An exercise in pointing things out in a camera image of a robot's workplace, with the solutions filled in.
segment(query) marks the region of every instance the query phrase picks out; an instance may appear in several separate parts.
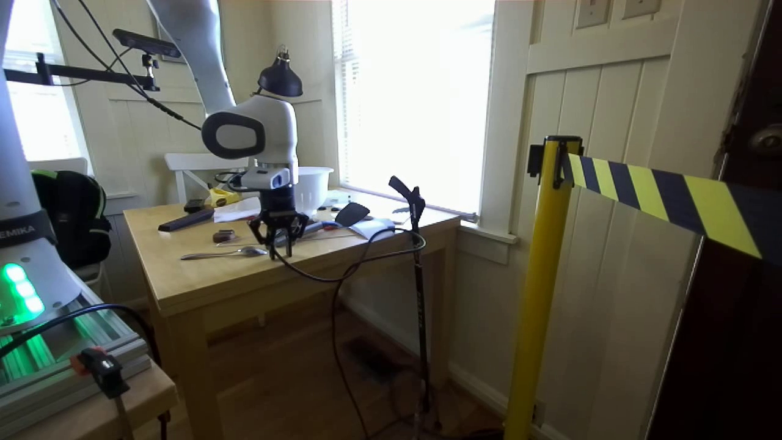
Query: green light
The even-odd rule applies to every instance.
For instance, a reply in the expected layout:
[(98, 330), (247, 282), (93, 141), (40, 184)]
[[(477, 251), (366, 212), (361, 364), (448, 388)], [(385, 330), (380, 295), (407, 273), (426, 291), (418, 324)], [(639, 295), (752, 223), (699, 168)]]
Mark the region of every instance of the green light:
[(0, 270), (0, 326), (24, 326), (43, 313), (43, 300), (26, 278), (24, 266)]

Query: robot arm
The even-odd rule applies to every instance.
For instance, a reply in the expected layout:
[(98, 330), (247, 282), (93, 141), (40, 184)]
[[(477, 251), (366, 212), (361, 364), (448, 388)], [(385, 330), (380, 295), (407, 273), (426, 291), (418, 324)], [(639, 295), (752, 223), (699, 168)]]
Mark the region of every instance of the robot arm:
[(252, 157), (247, 188), (284, 188), (299, 181), (295, 116), (279, 96), (252, 96), (235, 106), (223, 67), (218, 0), (147, 0), (193, 72), (208, 121), (203, 145), (225, 159)]

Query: yellow pole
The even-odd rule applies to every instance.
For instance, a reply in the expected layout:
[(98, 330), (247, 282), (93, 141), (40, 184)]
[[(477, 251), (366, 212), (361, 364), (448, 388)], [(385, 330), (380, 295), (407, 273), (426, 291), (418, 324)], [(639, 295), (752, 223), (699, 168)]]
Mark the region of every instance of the yellow pole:
[(506, 414), (506, 440), (529, 438), (538, 375), (543, 361), (547, 316), (558, 282), (560, 247), (571, 188), (570, 181), (554, 188), (554, 181), (560, 176), (560, 157), (561, 162), (566, 162), (566, 154), (580, 152), (580, 138), (547, 138), (543, 145), (539, 196), (526, 284), (520, 291), (516, 368)]

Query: wooden floor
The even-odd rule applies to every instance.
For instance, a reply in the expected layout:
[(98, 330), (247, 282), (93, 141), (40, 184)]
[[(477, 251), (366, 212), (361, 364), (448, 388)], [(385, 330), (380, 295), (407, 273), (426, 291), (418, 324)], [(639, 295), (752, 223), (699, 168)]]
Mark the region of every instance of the wooden floor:
[[(346, 346), (361, 341), (380, 347), (401, 368), (378, 377), (360, 361)], [(230, 440), (407, 440), (407, 438), (492, 438), (498, 419), (448, 385), (435, 392), (443, 430), (433, 430), (435, 412), (416, 435), (420, 379), (416, 359), (374, 332), (351, 313), (338, 313), (338, 347), (345, 375), (366, 421), (350, 403), (333, 354), (333, 326), (328, 303), (266, 317), (261, 327), (223, 335), (213, 342), (213, 375), (220, 388), (220, 412)], [(156, 424), (137, 430), (137, 438), (158, 438)], [(171, 440), (191, 438), (182, 408), (168, 424)]]

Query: window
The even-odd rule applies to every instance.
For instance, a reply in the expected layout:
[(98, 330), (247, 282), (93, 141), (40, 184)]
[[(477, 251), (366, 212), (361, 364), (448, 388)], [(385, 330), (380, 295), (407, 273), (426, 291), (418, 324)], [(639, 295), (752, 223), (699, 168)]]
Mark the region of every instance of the window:
[[(14, 0), (4, 69), (35, 72), (37, 55), (64, 64), (48, 0)], [(66, 86), (7, 82), (26, 162), (86, 157), (74, 93)]]
[(494, 0), (335, 2), (343, 184), (477, 218)]

